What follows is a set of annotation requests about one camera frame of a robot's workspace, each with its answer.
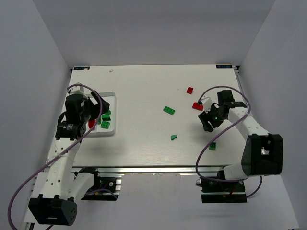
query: green block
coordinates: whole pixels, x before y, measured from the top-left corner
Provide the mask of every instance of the green block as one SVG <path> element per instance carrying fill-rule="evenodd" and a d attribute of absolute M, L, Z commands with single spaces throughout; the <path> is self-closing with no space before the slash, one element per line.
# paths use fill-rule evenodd
<path fill-rule="evenodd" d="M 106 115 L 106 114 L 101 115 L 101 118 L 102 118 L 103 121 L 110 121 L 111 120 L 110 116 Z"/>
<path fill-rule="evenodd" d="M 210 150 L 215 150 L 216 149 L 216 143 L 213 142 L 210 146 L 209 146 Z"/>
<path fill-rule="evenodd" d="M 171 140 L 175 140 L 177 138 L 177 135 L 171 135 Z"/>
<path fill-rule="evenodd" d="M 171 109 L 170 107 L 165 106 L 165 108 L 163 109 L 164 112 L 167 112 L 168 114 L 174 115 L 175 110 Z"/>
<path fill-rule="evenodd" d="M 101 126 L 100 126 L 101 128 L 106 128 L 106 129 L 108 129 L 109 127 L 110 127 L 110 122 L 107 122 L 107 121 L 103 121 L 102 123 L 101 123 Z"/>
<path fill-rule="evenodd" d="M 99 117 L 98 124 L 101 124 L 101 116 Z"/>

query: robotic arm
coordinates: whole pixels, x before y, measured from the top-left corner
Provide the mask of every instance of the robotic arm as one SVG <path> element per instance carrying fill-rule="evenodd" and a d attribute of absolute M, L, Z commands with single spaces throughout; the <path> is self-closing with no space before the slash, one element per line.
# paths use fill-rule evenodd
<path fill-rule="evenodd" d="M 231 90 L 218 92 L 218 104 L 205 98 L 204 111 L 198 116 L 205 131 L 212 132 L 225 119 L 234 123 L 243 117 L 248 109 L 243 102 L 235 102 Z M 241 162 L 225 166 L 218 172 L 218 179 L 240 180 L 256 175 L 275 175 L 282 172 L 283 139 L 270 134 L 249 115 L 236 125 L 246 141 Z"/>
<path fill-rule="evenodd" d="M 75 86 L 68 94 L 65 101 L 66 111 L 58 119 L 54 157 L 79 140 L 86 132 L 86 123 L 97 119 L 100 112 L 98 94 L 91 93 L 97 104 L 83 93 L 83 87 Z M 109 110 L 109 103 L 100 99 L 104 114 Z M 80 200 L 94 185 L 94 175 L 86 172 L 79 173 L 70 183 L 73 160 L 80 145 L 81 143 L 78 143 L 51 165 L 38 198 L 30 199 L 28 207 L 39 224 L 72 225 L 77 215 L 75 201 Z"/>

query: red block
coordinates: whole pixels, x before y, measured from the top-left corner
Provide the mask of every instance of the red block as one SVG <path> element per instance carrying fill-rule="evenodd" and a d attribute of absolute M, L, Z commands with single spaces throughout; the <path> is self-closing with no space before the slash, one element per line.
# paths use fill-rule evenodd
<path fill-rule="evenodd" d="M 203 105 L 202 104 L 197 104 L 197 102 L 194 102 L 192 108 L 202 111 L 203 110 Z"/>
<path fill-rule="evenodd" d="M 88 121 L 88 127 L 91 128 L 94 126 L 96 120 L 91 120 L 91 121 Z"/>
<path fill-rule="evenodd" d="M 193 92 L 193 88 L 188 87 L 187 93 L 192 94 L 192 92 Z"/>

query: white wall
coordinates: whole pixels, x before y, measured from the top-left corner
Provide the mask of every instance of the white wall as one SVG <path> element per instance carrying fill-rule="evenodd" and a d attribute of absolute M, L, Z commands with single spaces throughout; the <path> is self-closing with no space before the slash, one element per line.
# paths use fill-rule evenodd
<path fill-rule="evenodd" d="M 307 1 L 277 0 L 241 66 L 255 117 L 284 140 L 282 178 L 307 229 Z"/>
<path fill-rule="evenodd" d="M 0 228 L 17 187 L 46 159 L 69 69 L 31 0 L 0 6 Z M 20 228 L 32 185 L 13 206 Z"/>
<path fill-rule="evenodd" d="M 70 67 L 241 64 L 275 0 L 34 0 Z"/>

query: white table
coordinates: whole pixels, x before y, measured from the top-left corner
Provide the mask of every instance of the white table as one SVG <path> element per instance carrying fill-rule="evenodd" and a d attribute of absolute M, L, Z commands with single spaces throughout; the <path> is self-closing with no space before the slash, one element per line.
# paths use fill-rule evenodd
<path fill-rule="evenodd" d="M 74 166 L 192 166 L 202 148 L 230 125 L 225 121 L 212 133 L 204 132 L 200 111 L 192 104 L 208 88 L 228 85 L 239 90 L 233 69 L 215 65 L 93 66 L 74 70 L 70 84 L 80 82 L 98 92 L 117 96 L 116 133 L 87 138 Z M 194 88 L 193 94 L 186 93 Z M 217 102 L 217 92 L 207 94 Z M 242 97 L 233 93 L 238 101 Z M 174 115 L 163 111 L 175 109 Z M 177 135 L 171 141 L 170 136 Z M 205 152 L 202 165 L 225 165 L 241 160 L 245 141 L 232 128 L 217 140 L 216 151 Z"/>

